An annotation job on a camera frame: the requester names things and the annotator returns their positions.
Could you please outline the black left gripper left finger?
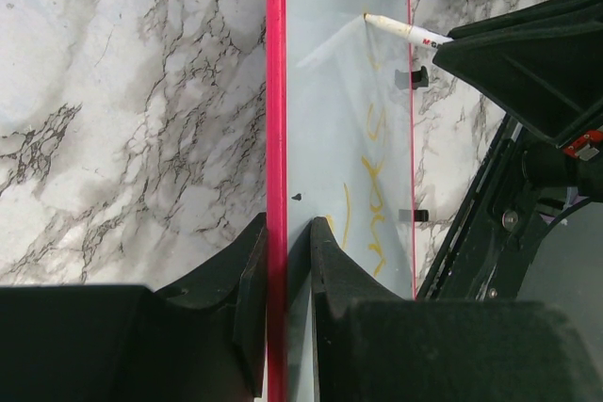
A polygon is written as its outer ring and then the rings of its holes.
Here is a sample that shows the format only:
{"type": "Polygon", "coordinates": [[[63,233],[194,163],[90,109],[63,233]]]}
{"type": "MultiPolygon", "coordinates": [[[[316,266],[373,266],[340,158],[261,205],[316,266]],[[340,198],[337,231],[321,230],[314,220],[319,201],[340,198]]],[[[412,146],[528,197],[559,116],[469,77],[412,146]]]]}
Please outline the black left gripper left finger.
{"type": "Polygon", "coordinates": [[[1,291],[5,401],[252,401],[263,391],[268,231],[143,285],[1,291]]]}

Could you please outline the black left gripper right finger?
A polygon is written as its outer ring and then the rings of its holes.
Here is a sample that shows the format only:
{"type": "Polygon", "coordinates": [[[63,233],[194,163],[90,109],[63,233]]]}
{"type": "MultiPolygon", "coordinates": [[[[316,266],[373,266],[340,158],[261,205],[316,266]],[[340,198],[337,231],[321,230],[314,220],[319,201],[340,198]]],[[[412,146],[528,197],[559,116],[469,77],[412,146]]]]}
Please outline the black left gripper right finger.
{"type": "Polygon", "coordinates": [[[338,246],[323,217],[309,247],[319,400],[597,400],[598,373],[563,313],[403,299],[338,246]]]}

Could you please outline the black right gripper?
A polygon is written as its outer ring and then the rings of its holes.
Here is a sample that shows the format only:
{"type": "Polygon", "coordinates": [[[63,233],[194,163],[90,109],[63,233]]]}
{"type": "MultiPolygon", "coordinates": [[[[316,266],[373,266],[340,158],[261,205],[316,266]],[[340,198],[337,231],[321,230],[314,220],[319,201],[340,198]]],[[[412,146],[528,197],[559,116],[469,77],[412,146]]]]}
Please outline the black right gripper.
{"type": "Polygon", "coordinates": [[[602,0],[547,0],[453,28],[454,40],[433,58],[548,142],[523,153],[532,185],[574,187],[595,202],[602,202],[602,142],[562,147],[602,126],[602,23],[579,24],[601,12],[602,0]]]}

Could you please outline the white marker pen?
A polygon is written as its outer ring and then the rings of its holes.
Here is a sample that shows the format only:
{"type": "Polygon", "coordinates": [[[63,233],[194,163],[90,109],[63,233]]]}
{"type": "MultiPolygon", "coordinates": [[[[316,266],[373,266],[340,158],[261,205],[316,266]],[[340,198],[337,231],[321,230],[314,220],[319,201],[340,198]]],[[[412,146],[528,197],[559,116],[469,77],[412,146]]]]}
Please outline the white marker pen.
{"type": "Polygon", "coordinates": [[[416,25],[402,23],[383,15],[365,13],[364,20],[367,24],[403,38],[414,46],[438,49],[440,46],[452,41],[450,37],[431,32],[416,25]]]}

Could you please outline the pink framed whiteboard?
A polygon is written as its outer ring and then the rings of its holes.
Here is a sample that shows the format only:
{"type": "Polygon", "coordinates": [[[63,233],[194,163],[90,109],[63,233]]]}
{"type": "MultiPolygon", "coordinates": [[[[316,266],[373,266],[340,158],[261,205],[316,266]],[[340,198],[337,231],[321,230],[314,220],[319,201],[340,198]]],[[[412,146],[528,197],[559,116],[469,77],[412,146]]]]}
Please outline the pink framed whiteboard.
{"type": "Polygon", "coordinates": [[[416,292],[411,0],[267,0],[268,394],[315,401],[309,228],[394,294],[416,292]]]}

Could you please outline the black whiteboard stand clip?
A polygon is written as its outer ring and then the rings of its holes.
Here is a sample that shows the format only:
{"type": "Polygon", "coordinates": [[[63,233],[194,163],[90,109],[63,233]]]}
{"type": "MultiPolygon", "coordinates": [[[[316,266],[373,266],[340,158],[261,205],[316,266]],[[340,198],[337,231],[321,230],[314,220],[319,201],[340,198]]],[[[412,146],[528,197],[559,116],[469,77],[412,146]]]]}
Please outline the black whiteboard stand clip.
{"type": "Polygon", "coordinates": [[[429,86],[429,74],[425,66],[412,72],[395,70],[394,83],[398,89],[427,88],[429,86]]]}
{"type": "Polygon", "coordinates": [[[399,222],[427,222],[430,213],[427,209],[399,209],[399,222]]]}

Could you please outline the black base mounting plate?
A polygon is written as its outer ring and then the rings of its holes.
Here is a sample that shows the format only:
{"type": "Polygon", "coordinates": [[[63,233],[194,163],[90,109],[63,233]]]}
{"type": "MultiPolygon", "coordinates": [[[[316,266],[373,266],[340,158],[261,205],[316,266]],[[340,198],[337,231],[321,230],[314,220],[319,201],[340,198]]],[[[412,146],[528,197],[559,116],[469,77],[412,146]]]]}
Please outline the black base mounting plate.
{"type": "MultiPolygon", "coordinates": [[[[600,129],[586,139],[602,142],[600,129]]],[[[442,245],[418,288],[419,299],[512,299],[552,230],[595,203],[574,187],[538,188],[522,172],[522,156],[537,141],[517,121],[504,118],[442,245]]]]}

